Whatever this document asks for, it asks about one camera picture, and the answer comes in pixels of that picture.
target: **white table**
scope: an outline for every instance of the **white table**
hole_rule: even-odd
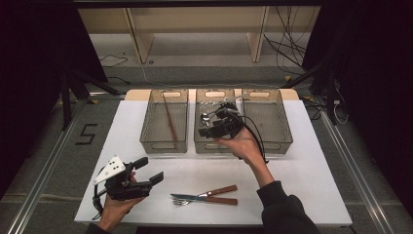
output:
[[[165,179],[155,185],[149,197],[135,206],[124,223],[150,226],[259,226],[262,204],[256,194],[258,184],[249,166],[231,154],[197,154],[193,140],[195,100],[190,95],[188,151],[183,154],[147,155],[139,142],[147,101],[121,101],[112,127],[97,161],[79,211],[78,222],[91,222],[97,214],[92,204],[92,181],[115,155],[125,163],[148,157],[149,164],[136,171],[138,180],[159,172]],[[304,104],[285,100],[285,112],[294,142],[285,155],[268,154],[268,167],[281,180],[287,194],[298,196],[307,215],[317,226],[348,226],[350,216],[327,166]],[[238,191],[224,194],[239,200],[237,206],[192,203],[172,204],[170,193],[200,194],[210,189],[237,184]]]

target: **wooden stick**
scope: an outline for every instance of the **wooden stick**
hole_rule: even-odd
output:
[[[162,93],[162,97],[164,97],[165,109],[167,110],[168,121],[169,121],[170,129],[172,131],[173,140],[178,141],[178,137],[176,136],[175,127],[173,125],[172,118],[170,117],[170,113],[169,113],[169,109],[168,109],[168,105],[167,105],[167,100],[165,99],[165,93]]]

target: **black sleeve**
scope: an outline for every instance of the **black sleeve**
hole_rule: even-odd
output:
[[[86,230],[85,234],[111,234],[111,233],[100,229],[100,227],[98,227],[94,223],[89,223],[88,230]]]
[[[294,195],[287,196],[280,181],[267,184],[257,193],[264,205],[262,222],[265,233],[319,233],[304,212],[300,199]]]

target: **person's left hand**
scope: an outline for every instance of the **person's left hand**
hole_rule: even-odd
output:
[[[132,172],[132,182],[136,182],[136,179],[133,177],[134,175],[135,172]],[[106,194],[102,216],[97,226],[107,232],[112,231],[116,227],[116,225],[118,225],[118,223],[124,218],[124,216],[133,208],[133,206],[140,203],[143,199],[145,198],[142,197],[125,201],[116,201],[112,200]]]

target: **tape mark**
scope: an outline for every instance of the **tape mark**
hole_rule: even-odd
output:
[[[96,127],[97,124],[86,124],[83,127],[82,133],[80,134],[80,137],[90,137],[88,142],[76,142],[75,145],[87,145],[87,144],[92,144],[92,141],[94,141],[94,136],[95,134],[85,134],[85,130],[87,127]]]

